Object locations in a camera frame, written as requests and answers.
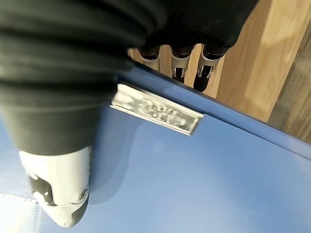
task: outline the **embossed metal label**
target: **embossed metal label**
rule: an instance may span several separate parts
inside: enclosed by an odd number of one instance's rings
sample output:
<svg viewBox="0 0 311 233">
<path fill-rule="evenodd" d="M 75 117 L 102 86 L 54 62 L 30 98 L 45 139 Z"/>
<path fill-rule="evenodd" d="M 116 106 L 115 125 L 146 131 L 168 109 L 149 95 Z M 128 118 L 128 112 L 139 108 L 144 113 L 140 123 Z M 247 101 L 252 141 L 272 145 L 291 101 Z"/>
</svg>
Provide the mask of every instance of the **embossed metal label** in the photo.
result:
<svg viewBox="0 0 311 233">
<path fill-rule="evenodd" d="M 203 114 L 152 94 L 118 84 L 111 107 L 172 130 L 191 135 Z"/>
</svg>

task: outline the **blue cabinet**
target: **blue cabinet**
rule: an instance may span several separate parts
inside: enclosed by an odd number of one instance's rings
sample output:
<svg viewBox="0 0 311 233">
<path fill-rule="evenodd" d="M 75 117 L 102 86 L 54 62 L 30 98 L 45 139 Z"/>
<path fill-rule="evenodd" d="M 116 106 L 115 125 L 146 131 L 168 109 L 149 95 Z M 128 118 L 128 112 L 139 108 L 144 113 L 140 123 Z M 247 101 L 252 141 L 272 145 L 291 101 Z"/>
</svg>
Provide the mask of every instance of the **blue cabinet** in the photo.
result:
<svg viewBox="0 0 311 233">
<path fill-rule="evenodd" d="M 127 83 L 204 114 L 192 136 L 103 107 L 89 205 L 63 229 L 44 212 L 40 232 L 307 233 L 311 146 L 142 68 Z M 1 126 L 0 193 L 30 198 Z"/>
</svg>

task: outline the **black fabric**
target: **black fabric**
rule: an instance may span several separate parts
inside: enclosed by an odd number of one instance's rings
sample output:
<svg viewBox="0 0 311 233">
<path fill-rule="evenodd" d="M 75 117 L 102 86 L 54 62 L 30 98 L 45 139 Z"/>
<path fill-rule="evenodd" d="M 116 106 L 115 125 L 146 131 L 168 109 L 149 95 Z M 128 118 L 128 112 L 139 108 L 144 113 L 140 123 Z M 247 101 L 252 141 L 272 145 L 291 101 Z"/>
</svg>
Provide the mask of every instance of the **black fabric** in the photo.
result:
<svg viewBox="0 0 311 233">
<path fill-rule="evenodd" d="M 167 0 L 165 27 L 147 38 L 145 47 L 205 44 L 214 54 L 232 47 L 258 0 Z"/>
<path fill-rule="evenodd" d="M 257 0 L 0 0 L 0 105 L 20 150 L 92 143 L 128 48 L 236 42 Z"/>
</svg>

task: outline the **robotic hand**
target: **robotic hand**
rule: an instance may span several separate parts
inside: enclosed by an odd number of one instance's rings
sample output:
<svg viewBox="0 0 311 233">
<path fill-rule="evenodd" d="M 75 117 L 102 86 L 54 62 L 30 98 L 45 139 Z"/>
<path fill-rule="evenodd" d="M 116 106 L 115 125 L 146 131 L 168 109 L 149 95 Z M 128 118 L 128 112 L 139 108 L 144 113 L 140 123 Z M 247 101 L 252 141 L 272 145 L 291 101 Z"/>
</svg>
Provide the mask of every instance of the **robotic hand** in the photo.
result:
<svg viewBox="0 0 311 233">
<path fill-rule="evenodd" d="M 1 0 L 1 115 L 34 198 L 60 226 L 75 225 L 89 197 L 90 149 L 115 75 L 156 61 L 172 47 L 183 82 L 193 46 L 203 43 L 195 88 L 235 44 L 257 0 Z"/>
</svg>

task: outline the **wooden surface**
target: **wooden surface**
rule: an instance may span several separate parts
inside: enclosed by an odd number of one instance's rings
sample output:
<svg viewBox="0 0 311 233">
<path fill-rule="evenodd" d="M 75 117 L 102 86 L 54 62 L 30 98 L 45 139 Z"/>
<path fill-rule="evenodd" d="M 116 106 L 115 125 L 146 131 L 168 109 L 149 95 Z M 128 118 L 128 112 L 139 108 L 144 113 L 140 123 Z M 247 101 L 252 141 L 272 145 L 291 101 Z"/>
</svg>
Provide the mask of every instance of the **wooden surface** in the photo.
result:
<svg viewBox="0 0 311 233">
<path fill-rule="evenodd" d="M 310 21 L 311 0 L 259 0 L 226 54 L 217 99 L 267 121 Z"/>
<path fill-rule="evenodd" d="M 197 66 L 199 57 L 201 54 L 201 48 L 202 45 L 198 44 L 195 46 L 195 48 L 192 50 L 188 70 L 185 75 L 185 84 L 193 87 L 194 78 L 197 72 Z M 142 62 L 142 59 L 140 57 L 138 50 L 130 50 L 131 57 L 138 61 Z M 216 98 L 218 86 L 220 82 L 220 77 L 223 69 L 225 57 L 223 57 L 217 66 L 217 68 L 214 70 L 212 76 L 209 79 L 208 86 L 206 90 L 204 91 L 204 94 L 209 95 L 213 98 Z M 171 70 L 171 48 L 167 45 L 164 45 L 161 47 L 160 51 L 160 72 L 162 74 L 165 74 L 169 77 L 172 76 L 172 70 Z"/>
<path fill-rule="evenodd" d="M 311 144 L 311 23 L 268 123 Z"/>
</svg>

